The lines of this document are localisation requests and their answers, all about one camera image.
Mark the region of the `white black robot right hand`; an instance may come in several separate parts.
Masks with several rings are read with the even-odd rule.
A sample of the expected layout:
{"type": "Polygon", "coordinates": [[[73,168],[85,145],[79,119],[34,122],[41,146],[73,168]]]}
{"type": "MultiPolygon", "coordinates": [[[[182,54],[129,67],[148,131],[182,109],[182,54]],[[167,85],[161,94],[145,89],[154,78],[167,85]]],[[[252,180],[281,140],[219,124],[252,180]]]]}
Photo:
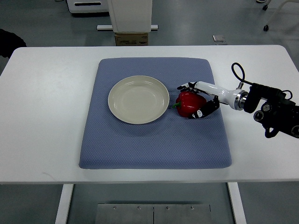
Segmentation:
{"type": "Polygon", "coordinates": [[[189,115],[189,119],[204,118],[216,111],[220,104],[229,105],[232,109],[241,111],[243,110],[248,95],[248,93],[242,89],[229,91],[225,88],[202,81],[188,82],[179,86],[177,89],[181,92],[190,91],[195,94],[204,93],[209,96],[214,96],[214,98],[208,101],[201,109],[198,109],[196,112],[189,115]]]}

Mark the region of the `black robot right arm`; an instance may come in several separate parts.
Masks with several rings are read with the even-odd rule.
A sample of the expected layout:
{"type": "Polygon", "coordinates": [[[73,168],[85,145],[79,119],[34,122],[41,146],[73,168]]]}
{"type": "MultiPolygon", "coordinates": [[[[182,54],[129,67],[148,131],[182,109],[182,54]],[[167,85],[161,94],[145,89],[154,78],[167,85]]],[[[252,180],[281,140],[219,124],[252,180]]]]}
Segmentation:
{"type": "Polygon", "coordinates": [[[286,98],[285,91],[253,83],[243,109],[253,113],[256,122],[265,129],[265,137],[275,137],[279,132],[299,137],[299,107],[286,98]]]}

